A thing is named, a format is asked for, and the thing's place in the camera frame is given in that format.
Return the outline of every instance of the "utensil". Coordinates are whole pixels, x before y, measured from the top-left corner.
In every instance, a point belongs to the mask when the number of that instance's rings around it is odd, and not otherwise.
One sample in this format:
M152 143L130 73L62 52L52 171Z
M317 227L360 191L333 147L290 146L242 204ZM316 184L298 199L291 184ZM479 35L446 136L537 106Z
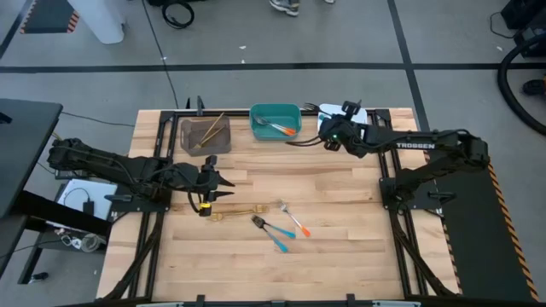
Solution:
M296 217L294 217L294 216L292 215L292 213L290 213L290 212L288 211L288 206L287 206L287 204L286 204L284 201L279 200L279 206L281 207L281 210L282 210L283 212L286 212L286 213L288 214L288 216L292 218L293 222L296 223L296 225L298 225L298 227L301 229L301 232L303 232L304 235L305 235L306 237L308 237L308 236L311 235L311 232L309 232L309 230L307 230L307 228L305 228L302 224L300 224L300 223L298 222L298 220L296 219Z
M205 145L206 142L208 142L210 139L212 139L217 133L219 133L224 127L220 127L220 129L214 131L210 136L208 136L205 140L201 141L199 144L195 145L194 148L202 148L203 145Z
M233 211L223 211L223 212L213 212L210 220L213 222L221 221L224 217L227 216L237 216L250 213L266 213L269 211L268 206L264 205L255 205L253 209L250 210L233 210Z
M277 124L272 124L269 120L264 119L263 117L258 116L258 115L254 115L253 118L259 125L270 125L271 127L279 130L280 132L284 133L287 136L295 136L296 135L296 130L295 129L283 127L283 126L277 125Z
M199 143L197 143L197 145L194 146L194 148L201 148L203 147L203 144L205 144L206 142L208 142L210 139L212 139L215 135L217 135L217 133L219 133L222 128L214 131L214 133L212 133L210 136L208 135L212 128L214 128L214 126L218 123L218 121L222 118L222 116L224 116L224 112L222 112L220 114L220 116L218 116L218 118L214 121L214 123L212 123L211 127L205 132L205 135L203 135L203 137L201 138L201 140L199 141Z
M332 116L332 114L324 112L323 110L321 110L321 108L318 105L312 104L312 103L307 103L307 102L304 103L303 109L308 110L308 111L312 111L312 112L316 112L316 113L324 113L326 115Z
M256 227L258 227L259 229L263 229L265 231L265 233L275 242L275 244L277 244L281 248L282 252L288 252L288 247L286 247L284 244L282 244L282 242L280 242L274 235L272 235L269 231L267 231L267 229L264 226L267 225L267 226L273 228L274 230L285 234L290 239L295 239L296 238L295 233L290 232L288 230L280 229L280 228L278 228L276 226L273 226L273 225L267 223L261 217L253 216L252 220L254 222L254 225L256 225Z

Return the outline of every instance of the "orange striped tape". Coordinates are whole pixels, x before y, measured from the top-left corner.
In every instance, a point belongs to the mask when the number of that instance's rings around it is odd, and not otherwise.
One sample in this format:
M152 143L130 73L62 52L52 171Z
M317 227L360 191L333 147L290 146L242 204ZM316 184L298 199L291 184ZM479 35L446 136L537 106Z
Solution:
M445 241L447 242L447 250L450 253L451 265L453 266L453 273L455 273L455 280L457 282L457 287L459 288L459 293L462 294L461 280L459 279L459 275L457 273L457 266L455 265L455 257L453 256L453 248L451 247L450 236L447 234L447 226L445 224L444 224L444 235L445 235Z
M512 218L510 217L510 213L508 212L508 207L506 206L506 203L504 202L504 196L502 195L502 191L498 183L497 175L495 174L495 168L493 167L491 162L489 163L489 166L487 168L489 169L491 182L493 183L493 187L495 188L495 192L497 193L498 203L501 207L501 212L504 215L504 221L506 222L506 227L508 229L508 232L510 233L512 242L514 243L514 250L518 254L521 270L523 271L523 275L525 275L527 279L527 286L529 287L529 292L531 293L531 297L535 299L536 301L538 301L539 299L538 299L537 289L535 288L535 284L532 282L531 271L529 271L526 258L523 256L520 240L518 240L518 235L515 233L515 228L514 228L514 225L512 224Z
M79 14L78 12L74 11L72 13L72 16L70 16L70 20L68 21L68 27L67 27L67 33L72 33L74 30L76 30L76 25L78 24L79 20Z
M28 19L30 18L31 14L32 14L32 10L34 9L34 6L36 5L36 3L32 3L31 4L31 7L28 9L28 12L26 12L26 17L25 17L25 20L23 20L21 26L20 26L20 33L21 34L25 34L25 26L26 26L26 23L28 22Z

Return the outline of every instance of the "white paper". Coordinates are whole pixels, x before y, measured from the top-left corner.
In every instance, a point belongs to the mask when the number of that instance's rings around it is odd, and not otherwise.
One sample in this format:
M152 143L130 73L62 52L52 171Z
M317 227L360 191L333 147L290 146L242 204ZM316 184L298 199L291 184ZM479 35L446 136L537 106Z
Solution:
M108 213L110 212L110 205L112 205L112 202L105 199L104 196L115 194L117 187L117 185L110 183L73 179L68 182L65 190L61 194L61 197L59 197L59 200L57 200L57 203L78 211L83 211L84 202L87 201L87 194L85 193L85 191L87 191L87 193L89 193L90 200L95 202L95 217L106 220L108 218ZM70 191L73 191L76 188L84 188L85 191L79 189L78 191L70 193ZM65 227L59 223L49 221L48 223L55 227L70 229L69 227Z

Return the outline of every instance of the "person's feet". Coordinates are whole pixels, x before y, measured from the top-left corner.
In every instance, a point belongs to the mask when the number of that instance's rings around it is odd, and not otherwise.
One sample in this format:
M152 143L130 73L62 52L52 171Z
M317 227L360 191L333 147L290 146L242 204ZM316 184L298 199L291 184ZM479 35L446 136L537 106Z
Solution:
M296 0L270 0L271 6L281 12L284 12L292 17L299 14L299 1Z

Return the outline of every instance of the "orange-handled spoon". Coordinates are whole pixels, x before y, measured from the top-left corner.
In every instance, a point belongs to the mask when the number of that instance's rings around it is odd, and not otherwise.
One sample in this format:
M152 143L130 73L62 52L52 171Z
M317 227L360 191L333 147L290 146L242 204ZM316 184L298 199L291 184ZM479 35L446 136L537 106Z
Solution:
M295 136L296 135L296 130L295 129L287 128L287 127L277 125L277 124L272 124L269 120L264 119L263 117L258 116L258 115L253 115L253 118L259 125L270 125L271 127L279 130L280 132L284 133L287 136Z
M296 135L296 130L295 129L283 127L283 126L277 125L277 124L270 124L270 125L271 125L271 127L279 130L280 132L284 133L287 136L295 136Z
M303 232L306 237L311 235L311 232L307 230L307 228L305 228L302 224L300 224L298 220L296 219L296 217L294 217L292 213L288 211L288 206L287 204L284 203L284 201L279 200L279 206L281 207L281 210L283 212L286 212L288 216L292 218L293 222L296 223L296 225L298 225L298 227L301 229L301 232Z

